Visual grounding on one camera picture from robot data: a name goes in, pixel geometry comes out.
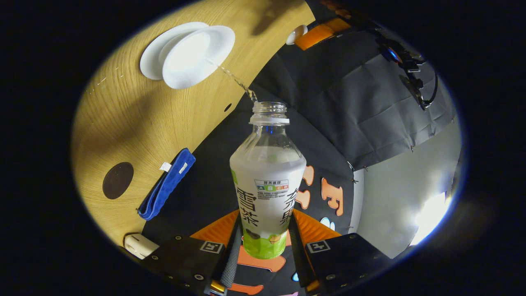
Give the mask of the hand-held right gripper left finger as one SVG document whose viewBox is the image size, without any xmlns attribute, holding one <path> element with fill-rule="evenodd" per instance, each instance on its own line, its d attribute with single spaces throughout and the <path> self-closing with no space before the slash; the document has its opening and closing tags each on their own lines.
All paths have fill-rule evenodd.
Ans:
<svg viewBox="0 0 526 296">
<path fill-rule="evenodd" d="M 225 296 L 235 279 L 241 243 L 241 218 L 235 210 L 191 236 L 174 236 L 140 265 L 185 294 Z"/>
</svg>

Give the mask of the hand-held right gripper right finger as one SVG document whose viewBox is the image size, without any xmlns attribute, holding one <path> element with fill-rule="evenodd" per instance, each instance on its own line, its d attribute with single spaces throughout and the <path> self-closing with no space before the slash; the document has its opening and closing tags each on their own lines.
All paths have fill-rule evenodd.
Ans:
<svg viewBox="0 0 526 296">
<path fill-rule="evenodd" d="M 359 234 L 339 234 L 300 210 L 293 210 L 288 232 L 299 283 L 308 294 L 345 294 L 392 264 Z"/>
</svg>

